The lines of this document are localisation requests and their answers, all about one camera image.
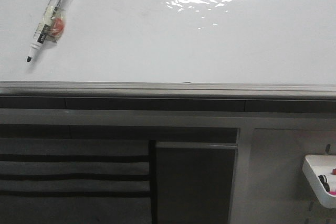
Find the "white plastic marker tray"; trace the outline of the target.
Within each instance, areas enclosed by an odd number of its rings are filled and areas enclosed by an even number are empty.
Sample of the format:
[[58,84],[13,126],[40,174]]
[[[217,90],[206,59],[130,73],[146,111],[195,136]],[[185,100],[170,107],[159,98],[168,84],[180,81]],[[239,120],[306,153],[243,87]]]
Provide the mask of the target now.
[[335,195],[326,192],[319,175],[326,175],[327,180],[335,168],[335,155],[306,155],[302,171],[308,180],[320,204],[326,208],[335,208]]

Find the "grey slatted panel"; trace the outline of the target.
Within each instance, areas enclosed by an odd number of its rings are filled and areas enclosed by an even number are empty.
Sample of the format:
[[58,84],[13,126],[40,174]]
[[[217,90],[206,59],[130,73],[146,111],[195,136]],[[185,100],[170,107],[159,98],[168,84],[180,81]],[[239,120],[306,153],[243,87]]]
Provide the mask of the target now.
[[1,139],[1,223],[156,223],[148,141]]

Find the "black marker in tray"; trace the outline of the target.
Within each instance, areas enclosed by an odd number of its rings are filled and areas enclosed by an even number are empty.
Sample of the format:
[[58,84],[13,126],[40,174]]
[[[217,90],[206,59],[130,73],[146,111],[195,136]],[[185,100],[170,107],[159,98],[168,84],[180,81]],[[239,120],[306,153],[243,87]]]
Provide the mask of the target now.
[[321,183],[322,183],[324,189],[326,190],[326,192],[330,192],[330,187],[329,187],[326,175],[319,175],[318,178],[321,181]]

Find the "grey metal cabinet door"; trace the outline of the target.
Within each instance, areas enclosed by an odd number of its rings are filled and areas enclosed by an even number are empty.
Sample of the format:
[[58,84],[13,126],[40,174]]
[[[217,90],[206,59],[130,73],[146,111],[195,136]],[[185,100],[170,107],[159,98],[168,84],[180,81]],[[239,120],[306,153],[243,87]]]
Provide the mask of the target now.
[[237,145],[158,142],[159,223],[229,223]]

